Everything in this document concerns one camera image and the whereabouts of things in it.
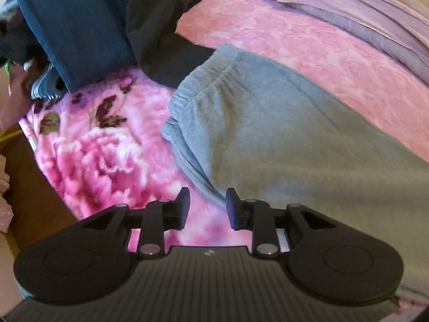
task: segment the pink floral blanket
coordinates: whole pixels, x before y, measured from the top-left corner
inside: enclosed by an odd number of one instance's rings
[[[203,0],[177,31],[197,44],[229,42],[303,73],[429,160],[428,88],[342,30],[271,0]],[[138,208],[174,199],[187,186],[187,225],[166,235],[167,246],[249,245],[251,234],[230,229],[226,211],[201,196],[162,139],[172,94],[140,70],[126,69],[61,101],[35,105],[21,125],[38,146],[40,169],[78,219],[115,203]]]

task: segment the wooden floor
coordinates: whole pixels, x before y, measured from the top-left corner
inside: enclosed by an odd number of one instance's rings
[[[9,231],[19,248],[76,222],[40,172],[24,135],[9,140],[0,153],[10,175],[11,187],[4,195],[14,213]]]

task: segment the metal pivot bolt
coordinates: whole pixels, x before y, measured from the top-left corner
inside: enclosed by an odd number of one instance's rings
[[[140,246],[139,251],[140,253],[145,255],[155,255],[161,251],[161,247],[154,243],[147,243],[145,245]]]
[[[263,243],[256,247],[256,250],[259,254],[263,256],[274,255],[278,252],[278,247],[272,243]]]

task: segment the green object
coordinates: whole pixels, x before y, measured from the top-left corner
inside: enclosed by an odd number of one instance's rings
[[[10,66],[10,61],[8,60],[4,65],[4,69],[5,69],[7,74],[9,74],[9,66]]]

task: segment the brown leaf pattern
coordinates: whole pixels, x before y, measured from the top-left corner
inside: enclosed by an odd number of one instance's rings
[[[60,131],[60,117],[56,112],[48,112],[40,121],[40,134],[47,135]]]
[[[136,83],[136,79],[133,78],[132,81],[131,81],[131,83],[129,85],[121,87],[121,92],[123,94],[127,94],[128,92],[131,91],[131,89],[132,89],[132,87],[134,86],[135,83]]]
[[[110,97],[107,97],[103,100],[103,102],[98,106],[97,112],[95,113],[95,118],[97,122],[100,124],[104,121],[105,117],[109,113],[110,109],[113,106],[114,101],[116,100],[117,96],[113,95]]]
[[[34,114],[38,115],[42,112],[42,110],[43,110],[43,99],[36,99],[34,108],[33,108]]]
[[[76,93],[73,96],[72,104],[79,104],[81,102],[82,98],[83,98],[83,94],[82,93]]]
[[[119,127],[121,123],[127,121],[127,118],[119,115],[108,116],[99,123],[100,128]]]
[[[62,98],[51,99],[45,106],[45,110],[51,110],[54,105],[58,104]]]

